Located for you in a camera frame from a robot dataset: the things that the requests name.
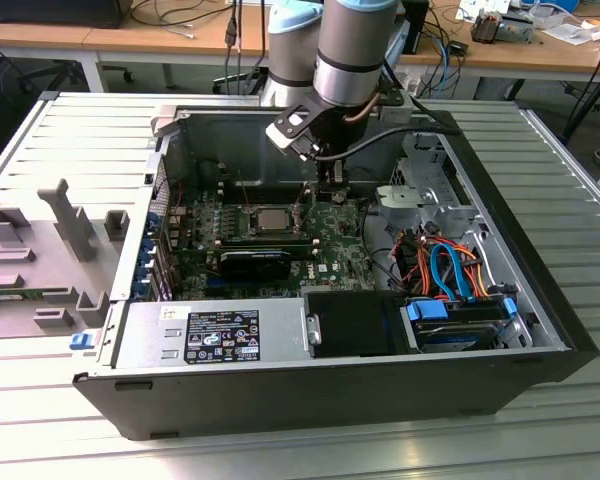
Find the side panel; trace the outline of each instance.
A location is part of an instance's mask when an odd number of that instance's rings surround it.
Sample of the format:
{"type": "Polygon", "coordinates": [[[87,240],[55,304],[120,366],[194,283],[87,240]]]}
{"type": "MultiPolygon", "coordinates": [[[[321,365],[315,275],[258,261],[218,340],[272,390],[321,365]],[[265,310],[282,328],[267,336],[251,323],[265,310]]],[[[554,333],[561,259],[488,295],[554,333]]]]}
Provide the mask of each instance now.
{"type": "Polygon", "coordinates": [[[123,436],[146,440],[492,414],[573,355],[73,383],[123,436]]]}

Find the power cord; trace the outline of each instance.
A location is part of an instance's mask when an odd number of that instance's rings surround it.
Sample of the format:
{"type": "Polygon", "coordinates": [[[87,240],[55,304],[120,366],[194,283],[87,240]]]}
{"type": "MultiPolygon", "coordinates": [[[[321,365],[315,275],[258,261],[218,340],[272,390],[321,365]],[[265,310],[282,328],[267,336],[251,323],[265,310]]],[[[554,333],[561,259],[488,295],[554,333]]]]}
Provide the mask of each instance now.
{"type": "Polygon", "coordinates": [[[224,86],[227,90],[227,95],[231,94],[231,90],[229,88],[229,58],[231,57],[231,49],[236,44],[236,39],[238,37],[238,21],[236,19],[236,7],[236,0],[233,0],[233,5],[231,5],[231,8],[233,10],[231,12],[231,17],[229,17],[229,23],[227,23],[227,30],[224,34],[224,43],[227,45],[227,55],[224,57],[224,86]]]}
{"type": "Polygon", "coordinates": [[[9,57],[7,57],[4,53],[2,53],[1,50],[0,50],[0,56],[5,59],[5,61],[9,64],[9,66],[11,68],[13,68],[16,72],[18,72],[18,75],[20,75],[20,77],[22,77],[22,79],[24,79],[29,85],[31,85],[31,87],[36,91],[36,93],[38,93],[38,95],[42,93],[42,90],[40,90],[35,83],[33,83],[31,80],[29,80],[27,78],[27,76],[24,73],[22,73],[22,70],[20,70],[17,67],[17,65],[11,61],[11,59],[9,57]]]}
{"type": "Polygon", "coordinates": [[[587,85],[585,86],[584,90],[582,90],[582,94],[578,98],[578,101],[576,102],[576,104],[571,109],[571,113],[569,114],[569,118],[567,119],[567,125],[569,125],[569,123],[573,119],[573,116],[575,115],[575,113],[576,113],[576,111],[578,109],[578,106],[584,100],[584,97],[586,96],[587,92],[589,91],[589,88],[591,87],[591,84],[593,83],[593,80],[596,78],[596,75],[598,74],[599,70],[600,70],[600,59],[598,60],[598,64],[596,65],[595,70],[591,74],[591,78],[587,82],[587,85]]]}
{"type": "MultiPolygon", "coordinates": [[[[186,20],[180,20],[178,22],[163,22],[160,19],[158,19],[158,23],[155,23],[155,22],[147,22],[145,20],[139,19],[137,17],[137,15],[136,15],[136,12],[138,11],[138,9],[141,8],[141,7],[143,7],[144,5],[147,5],[149,2],[152,2],[152,1],[153,0],[142,0],[140,3],[138,3],[136,6],[134,6],[131,9],[131,18],[133,20],[135,20],[136,22],[142,24],[142,25],[149,25],[151,27],[171,27],[171,26],[174,26],[174,25],[182,25],[183,23],[195,22],[196,20],[200,20],[202,18],[206,18],[206,17],[209,17],[211,15],[215,15],[217,13],[226,12],[227,10],[229,10],[229,9],[232,8],[232,5],[228,5],[226,7],[219,8],[218,10],[212,10],[210,12],[203,13],[203,14],[198,15],[196,17],[187,18],[186,20]]],[[[192,8],[196,8],[197,6],[198,5],[196,5],[195,7],[188,7],[188,8],[182,8],[182,9],[176,8],[176,9],[173,9],[173,10],[169,10],[167,12],[164,12],[162,14],[162,17],[164,18],[167,15],[170,15],[172,13],[179,12],[179,11],[191,10],[192,8]]]]}
{"type": "Polygon", "coordinates": [[[266,29],[265,29],[264,5],[265,5],[264,0],[260,0],[260,42],[261,42],[260,57],[258,57],[258,60],[256,60],[256,63],[253,64],[251,73],[249,74],[249,76],[247,77],[247,79],[245,81],[245,86],[244,86],[244,91],[243,91],[244,95],[248,95],[249,87],[251,86],[253,77],[255,76],[256,71],[258,70],[258,67],[264,60],[264,56],[266,53],[265,50],[266,50],[267,39],[266,39],[266,29]]]}

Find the warning label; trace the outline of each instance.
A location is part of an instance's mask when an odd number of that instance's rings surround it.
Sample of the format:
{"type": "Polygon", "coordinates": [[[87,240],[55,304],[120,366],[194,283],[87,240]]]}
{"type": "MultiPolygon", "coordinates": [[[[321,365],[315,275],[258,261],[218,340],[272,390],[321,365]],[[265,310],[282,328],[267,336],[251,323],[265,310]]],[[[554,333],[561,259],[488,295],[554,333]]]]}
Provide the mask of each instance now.
{"type": "Polygon", "coordinates": [[[189,313],[185,361],[222,363],[260,360],[259,320],[257,310],[189,313]]]}

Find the desk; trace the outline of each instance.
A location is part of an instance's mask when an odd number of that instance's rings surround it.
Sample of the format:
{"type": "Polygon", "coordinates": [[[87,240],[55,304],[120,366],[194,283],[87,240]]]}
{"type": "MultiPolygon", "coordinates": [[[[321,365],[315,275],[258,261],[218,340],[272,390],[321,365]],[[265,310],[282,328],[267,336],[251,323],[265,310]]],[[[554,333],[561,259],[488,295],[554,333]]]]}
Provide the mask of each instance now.
{"type": "MultiPolygon", "coordinates": [[[[469,44],[469,55],[462,75],[474,77],[506,77],[542,80],[586,81],[593,72],[599,45],[587,43],[578,47],[537,32],[531,45],[497,43],[482,45],[471,41],[470,24],[450,22],[459,0],[437,0],[434,8],[447,31],[457,32],[452,38],[469,44]]],[[[190,0],[160,1],[161,11],[190,5],[190,0]]],[[[176,21],[222,7],[222,3],[203,3],[191,12],[170,16],[176,21]]],[[[600,5],[583,5],[578,15],[600,15],[600,5]]],[[[141,18],[155,21],[151,9],[138,12],[141,18]]],[[[82,63],[89,88],[106,91],[100,64],[102,62],[145,62],[221,65],[226,47],[224,32],[229,11],[194,23],[196,38],[191,40],[159,27],[140,25],[128,18],[119,30],[85,27],[53,27],[0,25],[0,48],[5,55],[24,58],[70,59],[82,63]]],[[[243,13],[243,65],[252,65],[260,54],[259,8],[245,6],[243,13]]],[[[431,42],[424,39],[417,55],[405,55],[400,69],[423,75],[439,61],[431,42]]]]}
{"type": "MultiPolygon", "coordinates": [[[[588,81],[595,70],[600,58],[599,43],[588,42],[574,46],[540,31],[534,33],[531,44],[497,42],[486,45],[473,42],[471,24],[454,20],[456,9],[452,6],[459,3],[458,0],[436,0],[433,8],[442,28],[449,33],[456,32],[451,35],[451,39],[469,45],[462,75],[588,81]]],[[[596,18],[600,15],[600,5],[581,5],[575,13],[596,18]]],[[[435,23],[431,13],[427,20],[435,23]]],[[[434,50],[431,40],[423,38],[418,54],[403,56],[401,63],[437,65],[439,60],[440,56],[434,50]]]]}

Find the slotted metal surface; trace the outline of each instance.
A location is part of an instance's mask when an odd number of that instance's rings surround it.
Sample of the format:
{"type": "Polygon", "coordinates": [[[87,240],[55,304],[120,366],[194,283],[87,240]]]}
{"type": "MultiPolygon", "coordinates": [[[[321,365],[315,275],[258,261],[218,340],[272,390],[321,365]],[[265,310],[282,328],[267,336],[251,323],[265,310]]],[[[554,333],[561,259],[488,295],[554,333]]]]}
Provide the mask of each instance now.
{"type": "MultiPolygon", "coordinates": [[[[69,197],[93,214],[103,203],[133,202],[153,107],[199,100],[62,94],[42,102],[2,159],[0,204],[28,202],[41,177],[60,175],[73,175],[69,197]]],[[[591,179],[512,104],[430,106],[454,113],[600,347],[600,195],[591,179]]],[[[73,389],[77,362],[92,359],[71,357],[67,344],[0,340],[0,478],[600,478],[600,357],[495,416],[136,443],[73,389]]],[[[234,400],[239,408],[240,392],[234,400]]]]}

